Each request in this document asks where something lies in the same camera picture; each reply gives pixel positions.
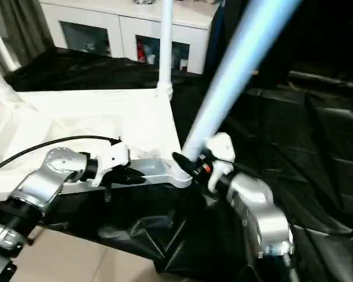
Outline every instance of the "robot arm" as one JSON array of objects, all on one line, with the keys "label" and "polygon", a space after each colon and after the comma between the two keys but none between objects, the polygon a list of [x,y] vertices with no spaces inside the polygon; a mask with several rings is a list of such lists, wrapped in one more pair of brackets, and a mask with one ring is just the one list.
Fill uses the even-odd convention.
[{"label": "robot arm", "polygon": [[90,181],[91,186],[97,187],[105,174],[128,162],[128,149],[122,142],[96,159],[65,147],[50,150],[41,167],[27,175],[0,204],[0,281],[9,281],[14,274],[16,267],[10,257],[22,250],[64,183]]},{"label": "robot arm", "polygon": [[195,163],[177,153],[173,157],[194,180],[208,187],[210,195],[224,198],[235,210],[255,257],[292,254],[288,220],[274,204],[271,188],[254,175],[234,171],[235,153],[226,133],[218,133],[205,145]]}]

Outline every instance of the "black cable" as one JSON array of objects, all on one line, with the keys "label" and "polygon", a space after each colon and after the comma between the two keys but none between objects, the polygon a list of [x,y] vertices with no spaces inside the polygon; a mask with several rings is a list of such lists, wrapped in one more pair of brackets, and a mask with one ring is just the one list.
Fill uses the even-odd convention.
[{"label": "black cable", "polygon": [[52,140],[52,141],[48,141],[48,142],[45,142],[45,143],[41,143],[41,144],[38,144],[36,146],[33,146],[33,147],[30,147],[26,150],[23,150],[17,154],[15,154],[14,156],[11,156],[10,158],[4,160],[3,162],[0,163],[0,168],[2,168],[3,166],[6,166],[8,163],[10,162],[13,162],[15,159],[27,154],[27,153],[30,153],[32,151],[35,151],[35,150],[38,150],[40,148],[43,148],[43,147],[46,147],[46,146],[49,146],[49,145],[52,145],[52,144],[56,144],[56,143],[61,143],[61,142],[64,142],[64,141],[69,141],[69,140],[76,140],[76,139],[99,139],[99,140],[107,140],[111,143],[111,145],[114,145],[114,144],[117,144],[119,143],[120,141],[119,140],[116,140],[116,139],[113,139],[113,138],[109,138],[109,137],[105,137],[105,136],[95,136],[95,135],[78,135],[78,136],[71,136],[71,137],[65,137],[65,138],[60,138],[60,139],[55,139],[55,140]]}]

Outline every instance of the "black plastic sheet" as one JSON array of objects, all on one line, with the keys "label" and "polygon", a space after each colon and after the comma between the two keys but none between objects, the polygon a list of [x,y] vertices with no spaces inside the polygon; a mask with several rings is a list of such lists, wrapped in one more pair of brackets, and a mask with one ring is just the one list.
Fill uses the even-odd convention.
[{"label": "black plastic sheet", "polygon": [[[56,49],[10,77],[18,91],[153,88],[155,67]],[[173,72],[171,102],[183,144],[209,82]],[[292,223],[301,281],[353,281],[353,96],[249,89],[221,128],[237,161],[272,187]],[[196,187],[168,184],[58,199],[48,228],[153,259],[158,271],[205,281],[287,281],[280,261],[248,254],[241,220],[207,206]]]}]

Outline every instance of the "tile floor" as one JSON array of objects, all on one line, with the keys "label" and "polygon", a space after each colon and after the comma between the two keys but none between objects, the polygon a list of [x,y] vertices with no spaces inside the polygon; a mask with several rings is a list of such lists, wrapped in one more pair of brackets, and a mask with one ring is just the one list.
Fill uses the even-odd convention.
[{"label": "tile floor", "polygon": [[192,282],[157,274],[151,260],[52,230],[42,230],[15,264],[13,282]]}]

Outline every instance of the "white plastic connector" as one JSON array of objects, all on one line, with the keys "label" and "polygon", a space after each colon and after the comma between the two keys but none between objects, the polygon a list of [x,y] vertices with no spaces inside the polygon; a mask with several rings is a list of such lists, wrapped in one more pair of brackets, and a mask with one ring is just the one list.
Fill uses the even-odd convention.
[{"label": "white plastic connector", "polygon": [[169,100],[172,99],[172,83],[159,81],[157,83],[157,95],[165,95],[169,97]]},{"label": "white plastic connector", "polygon": [[98,169],[92,187],[98,187],[106,173],[110,172],[115,166],[125,166],[129,162],[129,151],[123,142],[111,146],[96,157]]},{"label": "white plastic connector", "polygon": [[220,159],[213,162],[212,176],[208,181],[208,189],[213,192],[219,178],[223,174],[233,171],[234,168],[231,163],[235,160],[235,152],[231,138],[227,133],[217,133],[205,142],[205,146],[217,159]]}]

